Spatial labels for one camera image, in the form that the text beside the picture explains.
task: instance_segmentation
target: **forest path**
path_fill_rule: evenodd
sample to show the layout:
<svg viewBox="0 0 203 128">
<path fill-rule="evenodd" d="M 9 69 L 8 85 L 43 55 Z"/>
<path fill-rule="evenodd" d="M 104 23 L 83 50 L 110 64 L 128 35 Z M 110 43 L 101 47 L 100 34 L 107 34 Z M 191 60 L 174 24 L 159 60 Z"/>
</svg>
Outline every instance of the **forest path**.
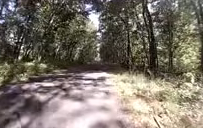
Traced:
<svg viewBox="0 0 203 128">
<path fill-rule="evenodd" d="M 88 65 L 0 87 L 0 128 L 129 128 L 109 81 Z"/>
</svg>

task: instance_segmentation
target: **roadside vegetation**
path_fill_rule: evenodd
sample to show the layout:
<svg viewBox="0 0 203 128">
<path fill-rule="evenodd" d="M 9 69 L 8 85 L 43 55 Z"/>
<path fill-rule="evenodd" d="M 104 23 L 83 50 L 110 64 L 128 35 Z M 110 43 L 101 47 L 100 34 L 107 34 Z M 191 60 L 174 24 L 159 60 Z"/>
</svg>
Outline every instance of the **roadside vegetation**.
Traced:
<svg viewBox="0 0 203 128">
<path fill-rule="evenodd" d="M 113 78 L 126 112 L 137 127 L 203 128 L 203 79 L 148 79 L 123 73 Z"/>
</svg>

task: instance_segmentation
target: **grass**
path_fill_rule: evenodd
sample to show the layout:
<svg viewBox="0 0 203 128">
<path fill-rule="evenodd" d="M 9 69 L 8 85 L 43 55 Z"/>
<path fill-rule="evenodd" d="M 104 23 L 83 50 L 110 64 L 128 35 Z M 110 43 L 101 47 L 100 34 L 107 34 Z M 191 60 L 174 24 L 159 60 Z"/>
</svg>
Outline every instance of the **grass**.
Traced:
<svg viewBox="0 0 203 128">
<path fill-rule="evenodd" d="M 0 64 L 0 84 L 27 80 L 29 76 L 47 73 L 52 66 L 38 62 Z"/>
<path fill-rule="evenodd" d="M 203 128 L 203 84 L 128 73 L 112 80 L 137 127 Z"/>
</svg>

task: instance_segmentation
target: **forest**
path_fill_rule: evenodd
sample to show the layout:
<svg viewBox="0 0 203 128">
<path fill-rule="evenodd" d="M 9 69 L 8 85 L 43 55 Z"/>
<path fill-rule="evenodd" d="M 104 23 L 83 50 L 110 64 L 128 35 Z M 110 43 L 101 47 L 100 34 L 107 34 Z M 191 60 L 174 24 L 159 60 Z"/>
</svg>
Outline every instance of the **forest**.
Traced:
<svg viewBox="0 0 203 128">
<path fill-rule="evenodd" d="M 203 128 L 203 0 L 0 0 L 0 86 L 90 64 L 139 127 Z"/>
</svg>

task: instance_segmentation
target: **road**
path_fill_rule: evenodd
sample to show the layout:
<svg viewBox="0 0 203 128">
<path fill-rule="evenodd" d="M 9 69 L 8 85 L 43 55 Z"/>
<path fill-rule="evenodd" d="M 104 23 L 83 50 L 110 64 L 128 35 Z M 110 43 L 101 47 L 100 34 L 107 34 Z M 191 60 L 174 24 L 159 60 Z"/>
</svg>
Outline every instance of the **road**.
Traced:
<svg viewBox="0 0 203 128">
<path fill-rule="evenodd" d="M 109 69 L 79 66 L 0 87 L 0 128 L 130 128 Z"/>
</svg>

